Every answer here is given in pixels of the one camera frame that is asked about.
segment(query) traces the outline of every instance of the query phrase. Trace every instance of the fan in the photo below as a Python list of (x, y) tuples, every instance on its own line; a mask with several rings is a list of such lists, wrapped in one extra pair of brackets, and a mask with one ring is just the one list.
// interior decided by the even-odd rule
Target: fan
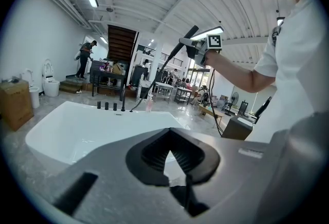
[(237, 92), (233, 93), (231, 96), (232, 105), (236, 105), (239, 100), (239, 94)]

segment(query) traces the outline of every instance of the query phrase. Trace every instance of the bottle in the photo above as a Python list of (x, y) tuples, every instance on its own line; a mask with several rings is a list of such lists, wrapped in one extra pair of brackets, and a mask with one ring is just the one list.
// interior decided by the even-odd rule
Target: bottle
[(146, 110), (145, 110), (147, 113), (150, 113), (151, 112), (152, 105), (153, 105), (152, 96), (149, 96), (148, 103), (146, 105)]

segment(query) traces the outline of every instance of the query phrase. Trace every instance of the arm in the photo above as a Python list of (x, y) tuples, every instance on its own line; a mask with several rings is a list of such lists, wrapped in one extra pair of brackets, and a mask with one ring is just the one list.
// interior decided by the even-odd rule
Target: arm
[(275, 77), (241, 68), (213, 50), (207, 52), (206, 58), (206, 65), (210, 65), (232, 84), (247, 92), (261, 91), (275, 81)]

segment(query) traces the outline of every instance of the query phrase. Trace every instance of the bag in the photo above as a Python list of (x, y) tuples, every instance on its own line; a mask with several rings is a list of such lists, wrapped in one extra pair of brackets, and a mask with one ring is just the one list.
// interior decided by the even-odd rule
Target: bag
[(81, 51), (78, 51), (78, 53), (74, 56), (74, 60), (77, 61), (80, 58)]

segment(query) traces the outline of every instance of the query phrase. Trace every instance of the metal railing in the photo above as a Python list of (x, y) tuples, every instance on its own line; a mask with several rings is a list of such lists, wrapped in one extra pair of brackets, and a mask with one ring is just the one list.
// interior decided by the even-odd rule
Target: metal railing
[[(152, 57), (154, 57), (154, 55), (155, 55), (155, 49), (151, 49), (151, 48), (148, 48), (148, 47), (145, 47), (145, 46), (138, 45), (138, 50), (141, 50), (141, 51), (143, 51), (143, 54), (146, 54), (146, 55), (149, 55), (149, 56), (152, 56)], [(163, 60), (163, 61), (166, 61), (168, 59), (168, 57), (169, 57), (169, 55), (162, 52), (161, 56), (160, 56), (160, 59)], [(169, 63), (181, 67), (181, 65), (183, 64), (183, 61), (173, 57), (169, 61)]]

